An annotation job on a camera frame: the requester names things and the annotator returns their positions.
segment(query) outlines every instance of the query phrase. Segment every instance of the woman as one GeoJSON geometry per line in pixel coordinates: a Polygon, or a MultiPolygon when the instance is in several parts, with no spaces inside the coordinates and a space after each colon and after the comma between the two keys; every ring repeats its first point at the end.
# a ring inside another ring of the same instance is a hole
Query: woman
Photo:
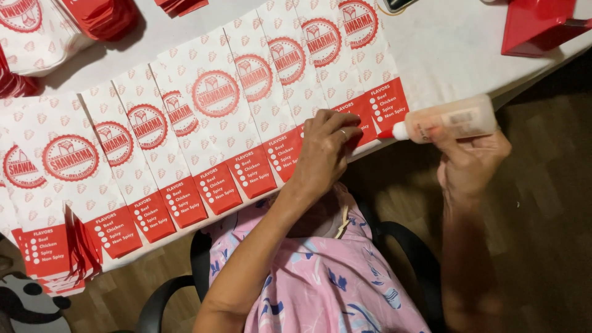
{"type": "MultiPolygon", "coordinates": [[[[355,201],[336,184],[359,123],[320,110],[304,124],[294,175],[275,201],[213,227],[211,287],[194,332],[429,332],[355,201]]],[[[442,129],[430,135],[444,153],[437,177],[446,324],[452,332],[499,331],[501,296],[478,206],[511,146],[499,131],[462,143],[442,129]]]]}

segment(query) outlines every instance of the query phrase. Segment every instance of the glue bottle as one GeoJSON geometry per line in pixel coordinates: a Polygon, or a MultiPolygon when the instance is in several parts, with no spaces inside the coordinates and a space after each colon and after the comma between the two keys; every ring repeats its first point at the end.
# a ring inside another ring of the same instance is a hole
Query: glue bottle
{"type": "Polygon", "coordinates": [[[440,126],[445,127],[455,139],[493,134],[497,129],[497,122],[491,99],[488,95],[480,94],[409,112],[404,121],[396,123],[392,130],[381,132],[378,137],[430,143],[429,129],[440,126]]]}

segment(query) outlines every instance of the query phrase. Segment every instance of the white tablecloth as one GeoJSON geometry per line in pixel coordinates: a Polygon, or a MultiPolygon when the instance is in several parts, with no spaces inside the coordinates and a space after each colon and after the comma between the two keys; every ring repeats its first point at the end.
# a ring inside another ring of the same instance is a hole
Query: white tablecloth
{"type": "MultiPolygon", "coordinates": [[[[205,34],[263,2],[211,0],[206,7],[184,17],[170,18],[152,0],[137,1],[145,19],[140,24],[141,31],[118,43],[97,43],[84,50],[44,79],[45,94],[80,92],[94,87],[138,63],[155,60],[157,54],[205,34]]],[[[382,0],[378,3],[385,8],[382,0]]],[[[592,32],[588,32],[545,58],[502,56],[506,11],[504,4],[486,5],[479,0],[418,0],[398,16],[379,12],[387,26],[411,111],[483,92],[491,97],[499,96],[527,85],[592,45],[592,32]]],[[[592,13],[592,2],[580,1],[578,12],[582,18],[592,17],[586,16],[592,13]]],[[[364,148],[375,150],[383,145],[374,141],[364,148]]],[[[128,264],[211,222],[208,219],[123,258],[106,261],[104,271],[128,264]]]]}

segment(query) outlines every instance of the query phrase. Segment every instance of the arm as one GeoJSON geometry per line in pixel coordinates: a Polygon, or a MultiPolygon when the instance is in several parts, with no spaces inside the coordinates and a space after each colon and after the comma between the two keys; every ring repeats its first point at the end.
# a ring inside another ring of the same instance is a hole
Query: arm
{"type": "Polygon", "coordinates": [[[446,324],[452,332],[500,332],[503,303],[479,206],[510,143],[499,131],[459,143],[437,129],[433,140],[444,153],[438,180],[445,202],[441,279],[446,324]]]}
{"type": "Polygon", "coordinates": [[[359,136],[359,117],[320,110],[304,124],[302,151],[292,178],[263,219],[237,246],[212,283],[194,332],[242,332],[279,245],[294,223],[347,168],[345,143],[359,136]]]}

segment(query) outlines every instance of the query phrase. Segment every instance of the white bottle cap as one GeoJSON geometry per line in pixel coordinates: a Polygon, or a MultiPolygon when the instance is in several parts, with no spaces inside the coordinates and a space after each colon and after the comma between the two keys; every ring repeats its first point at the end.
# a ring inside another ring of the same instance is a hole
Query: white bottle cap
{"type": "Polygon", "coordinates": [[[392,127],[392,135],[399,141],[409,140],[409,133],[407,133],[404,121],[399,121],[392,127]]]}

